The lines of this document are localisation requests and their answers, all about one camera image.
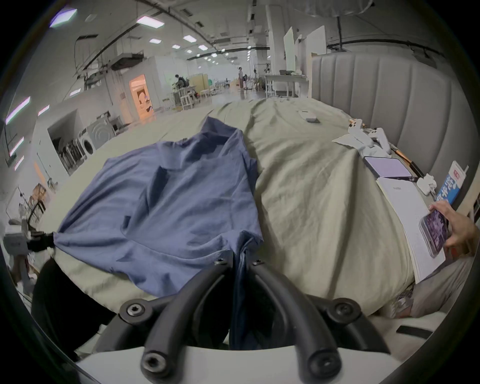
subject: hand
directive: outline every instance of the hand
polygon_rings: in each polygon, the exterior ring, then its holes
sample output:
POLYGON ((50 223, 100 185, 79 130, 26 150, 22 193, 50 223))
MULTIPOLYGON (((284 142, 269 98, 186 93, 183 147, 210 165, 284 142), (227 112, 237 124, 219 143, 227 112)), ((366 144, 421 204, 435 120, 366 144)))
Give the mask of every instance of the hand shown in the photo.
POLYGON ((473 240, 478 235, 479 229, 468 217, 456 212, 447 200, 440 200, 432 203, 428 209, 437 210, 450 221, 452 235, 445 242, 445 247, 459 245, 467 240, 473 240))

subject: finger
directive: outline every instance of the finger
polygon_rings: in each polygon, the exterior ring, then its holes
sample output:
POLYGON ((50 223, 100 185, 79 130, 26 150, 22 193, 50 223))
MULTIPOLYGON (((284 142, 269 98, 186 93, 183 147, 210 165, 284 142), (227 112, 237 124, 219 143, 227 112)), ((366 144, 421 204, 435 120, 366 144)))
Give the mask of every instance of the finger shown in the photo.
POLYGON ((461 243, 460 238, 454 234, 447 239, 444 246, 448 248, 448 247, 453 247, 454 245, 458 245, 460 243, 461 243))
POLYGON ((438 212, 444 215, 447 218, 447 220, 450 220, 450 218, 452 217, 452 213, 455 212, 452 206, 446 200, 433 202, 432 204, 430 204, 429 209, 430 210, 436 209, 438 212))

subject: milk carton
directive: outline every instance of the milk carton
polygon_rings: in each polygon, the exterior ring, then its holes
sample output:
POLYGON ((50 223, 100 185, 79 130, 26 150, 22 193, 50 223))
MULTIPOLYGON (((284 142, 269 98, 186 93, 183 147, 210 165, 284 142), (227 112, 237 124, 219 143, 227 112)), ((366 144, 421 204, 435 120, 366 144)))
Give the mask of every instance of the milk carton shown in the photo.
POLYGON ((465 180, 466 170, 464 171, 456 161, 452 163, 444 184, 440 188, 436 200, 448 200, 450 204, 453 203, 460 188, 462 188, 465 180))

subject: black strap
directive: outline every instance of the black strap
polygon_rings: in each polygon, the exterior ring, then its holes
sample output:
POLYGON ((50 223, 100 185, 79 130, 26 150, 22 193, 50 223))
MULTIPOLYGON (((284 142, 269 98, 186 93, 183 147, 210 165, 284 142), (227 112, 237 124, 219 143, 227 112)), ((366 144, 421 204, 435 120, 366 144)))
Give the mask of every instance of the black strap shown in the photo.
POLYGON ((410 327, 408 325, 401 325, 400 327, 398 327, 396 332, 401 333, 403 335, 421 337, 422 339, 428 339, 430 337, 430 335, 433 333, 432 331, 429 331, 428 329, 410 327))

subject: bed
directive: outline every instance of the bed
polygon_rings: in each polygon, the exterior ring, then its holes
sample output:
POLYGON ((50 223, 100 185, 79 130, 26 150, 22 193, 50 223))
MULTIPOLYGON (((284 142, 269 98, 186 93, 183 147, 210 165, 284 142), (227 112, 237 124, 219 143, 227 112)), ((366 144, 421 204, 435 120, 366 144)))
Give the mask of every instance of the bed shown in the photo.
MULTIPOLYGON (((413 281, 403 228, 357 151, 332 142, 350 116, 314 99, 263 99, 159 115, 107 142, 57 192, 39 230, 57 230, 109 157, 159 140, 177 141, 210 116, 243 131, 257 158, 257 204, 264 245, 259 257, 303 292, 356 300, 366 314, 413 281), (308 123, 299 109, 314 112, 308 123)), ((56 249, 54 258, 90 297, 117 312, 127 300, 153 297, 56 249)))

